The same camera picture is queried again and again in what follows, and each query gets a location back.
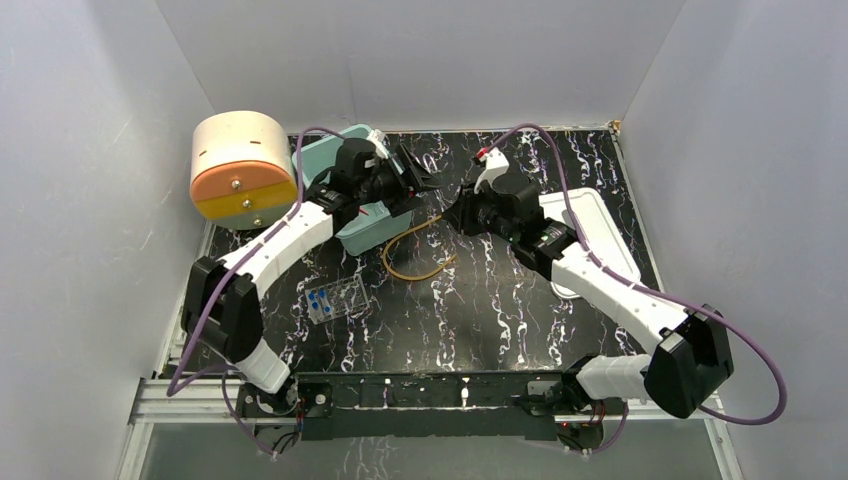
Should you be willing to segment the teal plastic bin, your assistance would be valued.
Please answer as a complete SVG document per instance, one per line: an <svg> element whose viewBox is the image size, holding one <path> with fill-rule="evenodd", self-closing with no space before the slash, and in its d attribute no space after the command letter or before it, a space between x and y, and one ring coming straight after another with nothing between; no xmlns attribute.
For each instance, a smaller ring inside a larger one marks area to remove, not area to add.
<svg viewBox="0 0 848 480"><path fill-rule="evenodd" d="M298 135L295 149L298 186L302 192L289 214L291 222L308 229L308 238L318 244L338 239L345 251L354 256L406 230L411 225L412 211L423 204L423 193L419 193L414 194L414 209L399 216L391 216L382 202L361 205L354 216L334 216L329 211L333 209L332 201L341 199L338 193L329 190L330 169L335 165L338 148L345 139L366 139L371 130L362 134L309 127Z"/></svg>

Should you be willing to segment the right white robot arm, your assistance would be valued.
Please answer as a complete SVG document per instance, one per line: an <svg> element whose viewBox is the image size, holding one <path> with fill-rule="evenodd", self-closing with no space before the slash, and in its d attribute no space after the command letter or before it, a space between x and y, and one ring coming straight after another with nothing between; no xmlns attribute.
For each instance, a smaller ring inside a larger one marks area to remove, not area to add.
<svg viewBox="0 0 848 480"><path fill-rule="evenodd" d="M590 413L608 398L651 400L685 419L733 373L726 329L709 313L675 307L617 281L578 241L571 201L543 202L528 177L507 173L462 186L444 219L458 232L490 233L526 268L564 287L624 328L642 346L636 356L587 356L562 375L565 405Z"/></svg>

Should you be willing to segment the clear test tube rack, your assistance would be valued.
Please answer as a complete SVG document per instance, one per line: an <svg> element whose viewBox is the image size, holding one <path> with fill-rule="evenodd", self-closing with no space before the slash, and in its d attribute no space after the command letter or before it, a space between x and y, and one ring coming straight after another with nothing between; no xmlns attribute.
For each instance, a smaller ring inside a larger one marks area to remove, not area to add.
<svg viewBox="0 0 848 480"><path fill-rule="evenodd" d="M360 274L308 288L305 292L307 313L309 293L317 297L323 310L321 320L316 325L360 314L369 309L370 300Z"/></svg>

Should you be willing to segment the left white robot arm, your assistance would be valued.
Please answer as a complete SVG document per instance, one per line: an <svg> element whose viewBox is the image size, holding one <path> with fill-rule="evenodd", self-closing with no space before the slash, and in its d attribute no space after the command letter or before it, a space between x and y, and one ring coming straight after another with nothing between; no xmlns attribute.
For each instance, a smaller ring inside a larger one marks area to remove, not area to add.
<svg viewBox="0 0 848 480"><path fill-rule="evenodd" d="M251 242L220 259L204 256L192 265L181 327L187 335L177 371L198 344L220 355L261 390L260 403L275 416L294 411L299 400L290 367L264 337L261 301L267 290L313 248L356 219L363 205L382 203L391 216L422 204L421 194L440 183L399 144L382 157L363 138L343 140L332 166L310 182L302 202Z"/></svg>

